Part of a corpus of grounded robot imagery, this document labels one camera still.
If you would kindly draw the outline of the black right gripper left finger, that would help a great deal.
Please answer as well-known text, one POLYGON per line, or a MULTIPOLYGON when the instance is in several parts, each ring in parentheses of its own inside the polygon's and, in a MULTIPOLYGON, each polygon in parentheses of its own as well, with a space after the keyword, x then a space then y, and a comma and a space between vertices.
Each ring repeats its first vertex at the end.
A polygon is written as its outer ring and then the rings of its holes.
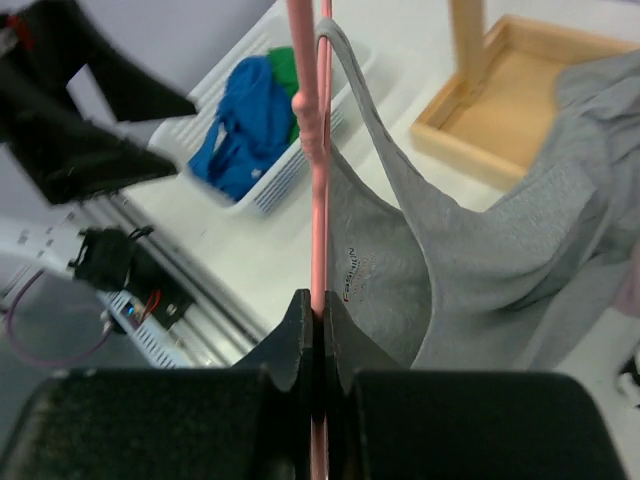
POLYGON ((240 402, 251 479, 311 477, 313 340, 310 295, 298 290, 281 322, 235 366, 252 386, 240 402))

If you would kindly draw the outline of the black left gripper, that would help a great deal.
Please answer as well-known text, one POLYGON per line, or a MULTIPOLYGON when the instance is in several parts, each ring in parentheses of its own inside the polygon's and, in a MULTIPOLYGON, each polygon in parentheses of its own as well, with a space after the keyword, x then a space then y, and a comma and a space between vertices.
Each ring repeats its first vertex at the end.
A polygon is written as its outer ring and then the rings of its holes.
POLYGON ((167 158, 89 121, 69 83, 89 67, 115 118, 196 113, 195 104, 114 48, 76 1, 1 12, 1 140, 51 204, 173 176, 167 158))

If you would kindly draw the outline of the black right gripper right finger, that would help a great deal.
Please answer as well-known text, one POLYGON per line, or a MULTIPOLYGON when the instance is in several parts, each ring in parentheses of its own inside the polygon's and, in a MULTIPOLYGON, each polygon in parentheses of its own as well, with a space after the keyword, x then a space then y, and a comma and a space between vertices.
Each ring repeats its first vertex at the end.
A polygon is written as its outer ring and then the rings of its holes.
POLYGON ((410 477, 410 373, 325 294, 319 327, 325 448, 330 479, 410 477))

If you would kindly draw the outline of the grey tank top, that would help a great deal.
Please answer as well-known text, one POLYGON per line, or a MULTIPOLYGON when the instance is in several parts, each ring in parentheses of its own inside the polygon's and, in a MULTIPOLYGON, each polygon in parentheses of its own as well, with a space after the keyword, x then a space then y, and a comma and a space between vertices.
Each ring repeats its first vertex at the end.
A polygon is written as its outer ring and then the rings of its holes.
POLYGON ((379 198, 339 151, 330 162, 328 286, 405 366, 552 369, 611 320, 639 273, 639 56, 572 66, 532 169, 475 212, 426 181, 383 125, 351 44, 342 64, 396 196, 379 198))

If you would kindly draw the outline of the blue tank top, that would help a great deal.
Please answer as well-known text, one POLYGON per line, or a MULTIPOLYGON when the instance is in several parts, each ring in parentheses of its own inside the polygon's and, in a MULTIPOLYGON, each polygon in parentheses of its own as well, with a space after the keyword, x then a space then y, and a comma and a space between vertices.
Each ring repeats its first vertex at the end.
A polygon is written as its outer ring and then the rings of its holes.
POLYGON ((191 173, 226 198, 241 200, 287 150, 271 143, 267 54, 242 60, 228 77, 214 122, 188 162, 191 173))

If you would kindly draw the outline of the green tank top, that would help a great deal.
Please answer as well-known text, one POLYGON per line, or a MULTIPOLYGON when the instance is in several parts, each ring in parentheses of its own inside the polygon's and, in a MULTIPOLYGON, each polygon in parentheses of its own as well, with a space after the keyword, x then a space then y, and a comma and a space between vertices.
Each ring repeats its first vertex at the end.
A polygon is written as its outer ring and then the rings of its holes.
POLYGON ((271 143, 284 151, 298 136, 292 98, 299 89, 293 49, 281 46, 267 53, 271 66, 267 119, 271 143))

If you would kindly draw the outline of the pink wire hanger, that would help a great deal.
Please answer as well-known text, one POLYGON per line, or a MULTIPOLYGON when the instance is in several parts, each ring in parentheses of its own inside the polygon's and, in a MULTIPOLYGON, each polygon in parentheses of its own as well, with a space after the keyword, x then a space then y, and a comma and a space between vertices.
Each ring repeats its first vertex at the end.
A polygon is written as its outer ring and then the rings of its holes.
POLYGON ((328 477, 327 421, 324 406, 324 308, 327 286, 328 184, 331 125, 332 51, 315 35, 311 1, 287 3, 299 89, 292 100, 301 147, 312 172, 311 311, 313 314, 314 394, 311 427, 311 477, 328 477))

